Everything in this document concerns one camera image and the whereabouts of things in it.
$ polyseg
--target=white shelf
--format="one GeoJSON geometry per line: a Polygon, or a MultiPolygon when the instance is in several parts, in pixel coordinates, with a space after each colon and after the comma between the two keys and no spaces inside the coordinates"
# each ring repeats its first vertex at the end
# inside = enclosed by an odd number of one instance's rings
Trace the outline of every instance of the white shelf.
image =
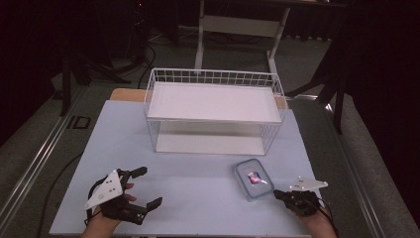
{"type": "Polygon", "coordinates": [[[148,119],[280,124],[270,87],[157,81],[148,119]]]}

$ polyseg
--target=hand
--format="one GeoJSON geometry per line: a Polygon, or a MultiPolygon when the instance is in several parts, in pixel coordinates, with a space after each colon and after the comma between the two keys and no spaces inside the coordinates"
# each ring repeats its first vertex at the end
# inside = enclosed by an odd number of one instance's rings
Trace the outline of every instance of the hand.
{"type": "MultiPolygon", "coordinates": [[[[134,186],[133,183],[127,183],[126,189],[130,189],[134,186]]],[[[137,198],[129,194],[124,194],[129,201],[135,201],[137,198]]],[[[121,220],[114,220],[105,217],[101,213],[101,208],[96,206],[93,212],[93,217],[87,223],[87,227],[84,230],[80,238],[108,238],[114,233],[115,228],[121,223],[121,220]]]]}
{"type": "MultiPolygon", "coordinates": [[[[327,215],[330,213],[323,206],[320,207],[327,215]]],[[[295,216],[306,225],[311,233],[312,238],[337,238],[337,234],[328,218],[317,211],[311,216],[295,216]]]]}

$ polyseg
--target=metal frame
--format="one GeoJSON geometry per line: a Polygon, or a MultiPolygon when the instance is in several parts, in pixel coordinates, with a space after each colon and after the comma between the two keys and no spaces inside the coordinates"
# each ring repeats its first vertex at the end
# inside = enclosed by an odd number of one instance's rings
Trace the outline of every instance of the metal frame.
{"type": "Polygon", "coordinates": [[[274,44],[272,49],[266,52],[266,58],[268,61],[269,71],[271,73],[277,73],[274,56],[280,43],[290,8],[284,9],[280,22],[274,22],[205,15],[204,4],[204,0],[201,0],[195,69],[202,68],[204,55],[203,37],[204,31],[208,31],[274,38],[274,44]]]}
{"type": "MultiPolygon", "coordinates": [[[[288,109],[284,92],[279,77],[275,73],[232,71],[232,70],[206,70],[206,69],[180,69],[180,68],[154,68],[149,79],[148,90],[145,96],[145,115],[148,118],[153,90],[156,82],[179,82],[179,83],[204,83],[222,84],[248,87],[270,87],[273,99],[279,109],[288,109]]],[[[281,122],[284,121],[284,112],[279,110],[281,122]]],[[[148,118],[149,132],[155,149],[157,148],[159,120],[148,118]]],[[[277,134],[281,124],[260,124],[262,145],[266,153],[277,134]]]]}

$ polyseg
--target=tripod leg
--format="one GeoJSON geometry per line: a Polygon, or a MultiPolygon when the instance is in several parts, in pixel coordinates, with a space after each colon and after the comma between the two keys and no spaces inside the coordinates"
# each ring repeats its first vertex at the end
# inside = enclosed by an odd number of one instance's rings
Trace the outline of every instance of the tripod leg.
{"type": "Polygon", "coordinates": [[[71,103],[70,61],[68,55],[62,59],[62,107],[59,116],[64,116],[71,103]]]}
{"type": "Polygon", "coordinates": [[[284,95],[288,96],[288,97],[295,97],[298,94],[301,94],[301,93],[303,93],[303,92],[305,92],[305,91],[307,91],[311,88],[314,88],[314,87],[316,87],[320,84],[327,83],[331,78],[332,78],[332,75],[330,75],[330,74],[325,75],[325,76],[320,77],[320,78],[313,78],[309,83],[307,83],[303,86],[300,86],[300,87],[298,87],[298,88],[296,88],[292,91],[286,92],[286,93],[284,93],[284,95]]]}
{"type": "Polygon", "coordinates": [[[342,135],[342,129],[341,129],[341,119],[342,119],[342,115],[343,115],[343,102],[344,102],[344,88],[346,85],[346,78],[347,78],[347,73],[345,73],[345,75],[342,75],[340,77],[340,81],[339,81],[339,85],[337,88],[337,97],[336,97],[336,107],[334,109],[334,119],[333,119],[333,123],[334,126],[337,129],[337,132],[342,135]]]}
{"type": "Polygon", "coordinates": [[[75,54],[70,54],[69,60],[71,72],[74,74],[77,82],[80,85],[89,85],[92,79],[90,78],[86,66],[83,64],[83,61],[81,61],[75,54]]]}
{"type": "Polygon", "coordinates": [[[330,80],[324,85],[321,92],[318,94],[316,100],[321,105],[327,105],[333,99],[334,95],[337,93],[338,82],[337,79],[330,80]]]}

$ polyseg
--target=dark background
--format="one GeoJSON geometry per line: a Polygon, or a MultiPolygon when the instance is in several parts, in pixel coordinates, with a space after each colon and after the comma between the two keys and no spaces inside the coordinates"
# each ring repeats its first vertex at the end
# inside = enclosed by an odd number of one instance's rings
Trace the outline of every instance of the dark background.
{"type": "MultiPolygon", "coordinates": [[[[0,3],[0,145],[53,95],[50,80],[61,72],[62,52],[54,42],[57,31],[98,63],[110,65],[111,57],[125,54],[132,25],[139,19],[138,2],[101,3],[107,4],[95,7],[94,1],[81,0],[0,3]]],[[[144,20],[175,43],[178,24],[197,24],[198,1],[160,0],[144,4],[144,20]]],[[[217,11],[222,6],[217,4],[223,3],[214,4],[209,8],[217,11]]],[[[235,8],[236,12],[231,13],[246,11],[232,5],[231,9],[235,8]]],[[[346,92],[353,96],[417,224],[419,10],[416,1],[356,1],[355,9],[340,29],[345,19],[341,11],[297,8],[290,12],[285,29],[285,35],[299,36],[302,41],[310,37],[334,38],[315,77],[340,75],[341,70],[349,72],[346,92]]],[[[258,17],[266,10],[253,12],[258,17]]],[[[130,55],[138,51],[129,50],[130,55]]]]}

